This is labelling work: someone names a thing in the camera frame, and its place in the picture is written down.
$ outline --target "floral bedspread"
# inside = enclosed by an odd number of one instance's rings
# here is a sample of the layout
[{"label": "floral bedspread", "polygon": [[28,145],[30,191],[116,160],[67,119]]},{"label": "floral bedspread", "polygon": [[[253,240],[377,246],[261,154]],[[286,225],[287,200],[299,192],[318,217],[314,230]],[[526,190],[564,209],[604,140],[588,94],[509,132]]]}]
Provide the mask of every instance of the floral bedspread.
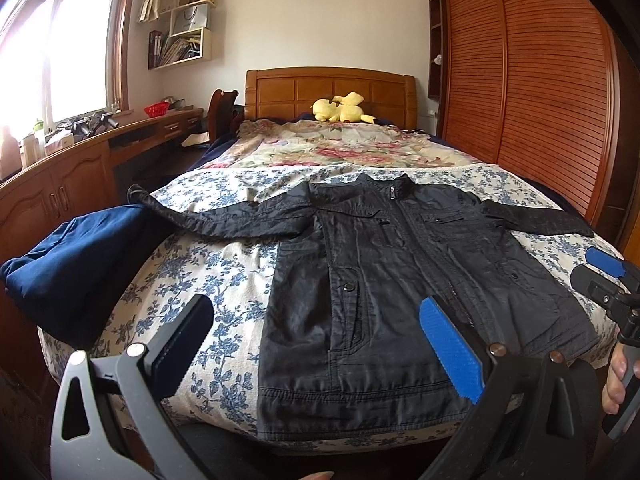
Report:
[{"label": "floral bedspread", "polygon": [[203,168],[327,166],[343,163],[378,168],[436,168],[479,162],[466,153],[395,126],[299,121],[245,121],[238,142]]},{"label": "floral bedspread", "polygon": [[[201,211],[244,200],[265,200],[303,180],[350,182],[363,171],[379,180],[407,173],[418,184],[451,184],[472,191],[482,199],[555,207],[533,187],[491,164],[423,169],[335,164],[318,168],[196,170],[176,178],[155,196],[178,211]],[[514,236],[569,290],[570,270],[584,262],[588,247],[597,246],[617,254],[599,237],[585,238],[575,234],[542,237],[521,232],[514,232]],[[247,239],[226,243],[211,242],[184,232],[172,235],[140,269],[115,307],[91,354],[119,354],[132,342],[148,342],[160,326],[175,319],[193,294],[206,294],[215,308],[214,326],[194,358],[178,394],[165,400],[165,409],[177,423],[187,419],[202,420],[247,435],[254,434],[260,336],[277,251],[275,241]],[[584,358],[595,367],[603,366],[614,342],[614,326],[601,308],[580,295],[577,298],[600,337],[600,343]],[[59,380],[72,349],[42,331],[40,340],[47,366]],[[122,423],[127,426],[128,415],[121,403],[119,410]],[[370,450],[441,438],[454,432],[458,425],[459,422],[449,422],[418,431],[278,445],[296,452]]]}]

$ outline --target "drawer handle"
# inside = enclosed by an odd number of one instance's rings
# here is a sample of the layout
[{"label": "drawer handle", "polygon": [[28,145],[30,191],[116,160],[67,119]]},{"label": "drawer handle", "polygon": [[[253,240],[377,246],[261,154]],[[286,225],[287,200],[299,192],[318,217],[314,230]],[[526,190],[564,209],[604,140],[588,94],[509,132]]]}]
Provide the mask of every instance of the drawer handle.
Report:
[{"label": "drawer handle", "polygon": [[60,206],[58,205],[58,198],[56,197],[56,194],[51,193],[49,195],[49,200],[51,200],[51,206],[56,214],[56,218],[60,218]]},{"label": "drawer handle", "polygon": [[60,202],[65,211],[69,211],[69,198],[66,196],[66,189],[60,186]]}]

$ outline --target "desk drawer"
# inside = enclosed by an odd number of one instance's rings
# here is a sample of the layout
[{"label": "desk drawer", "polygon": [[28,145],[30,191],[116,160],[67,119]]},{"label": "desk drawer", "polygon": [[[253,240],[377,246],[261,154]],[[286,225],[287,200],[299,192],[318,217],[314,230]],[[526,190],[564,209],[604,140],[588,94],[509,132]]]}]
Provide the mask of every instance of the desk drawer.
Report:
[{"label": "desk drawer", "polygon": [[188,133],[198,132],[200,130],[200,116],[187,117],[185,119],[185,130]]},{"label": "desk drawer", "polygon": [[171,121],[170,123],[160,126],[160,131],[165,137],[175,137],[176,135],[183,133],[184,124],[180,119],[177,121]]}]

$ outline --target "human hand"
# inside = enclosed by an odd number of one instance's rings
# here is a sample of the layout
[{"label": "human hand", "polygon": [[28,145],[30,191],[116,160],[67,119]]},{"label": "human hand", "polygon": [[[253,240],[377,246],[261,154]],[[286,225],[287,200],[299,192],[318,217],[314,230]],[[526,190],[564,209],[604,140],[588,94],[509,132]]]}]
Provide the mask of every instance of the human hand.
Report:
[{"label": "human hand", "polygon": [[330,480],[333,475],[333,471],[324,471],[322,473],[313,473],[312,475],[305,476],[300,480]]},{"label": "human hand", "polygon": [[622,353],[622,343],[618,343],[611,355],[607,384],[602,389],[602,409],[609,415],[615,415],[620,409],[620,404],[625,400],[625,388],[622,378],[625,376],[628,366],[634,367],[634,374],[640,379],[640,360],[635,363],[627,363]]}]

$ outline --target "jacket collar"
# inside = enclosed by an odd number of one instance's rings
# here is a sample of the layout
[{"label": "jacket collar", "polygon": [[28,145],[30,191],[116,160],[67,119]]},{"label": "jacket collar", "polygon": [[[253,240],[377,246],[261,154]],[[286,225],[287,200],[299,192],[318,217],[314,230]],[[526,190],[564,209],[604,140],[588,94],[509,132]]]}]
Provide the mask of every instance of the jacket collar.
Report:
[{"label": "jacket collar", "polygon": [[403,173],[393,180],[375,180],[368,174],[361,173],[357,177],[356,182],[363,186],[372,187],[384,192],[389,192],[391,187],[394,186],[394,192],[397,198],[404,198],[409,195],[414,189],[414,186],[416,186],[415,182],[411,180],[406,173]]}]

